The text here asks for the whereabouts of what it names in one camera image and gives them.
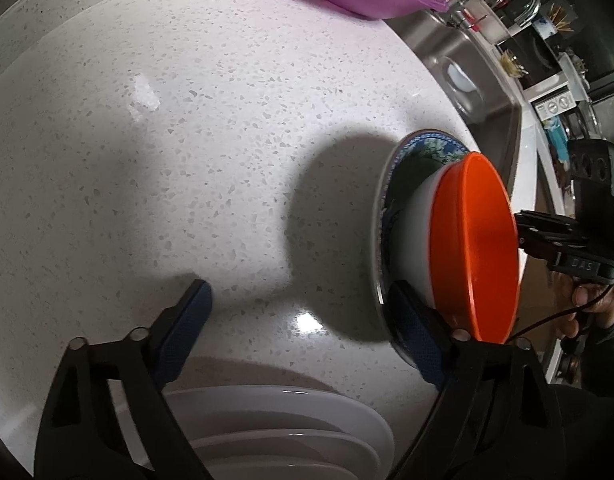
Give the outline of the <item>person's right hand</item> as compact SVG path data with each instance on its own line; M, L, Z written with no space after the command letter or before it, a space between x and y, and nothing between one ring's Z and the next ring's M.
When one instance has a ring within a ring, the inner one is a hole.
M580 284L570 276L553 272L553 292L557 311L577 309L557 318L554 324L556 336L560 339L575 338L580 330L578 320L581 308L591 315L592 322L601 328L614 325L614 284L610 289L597 284Z

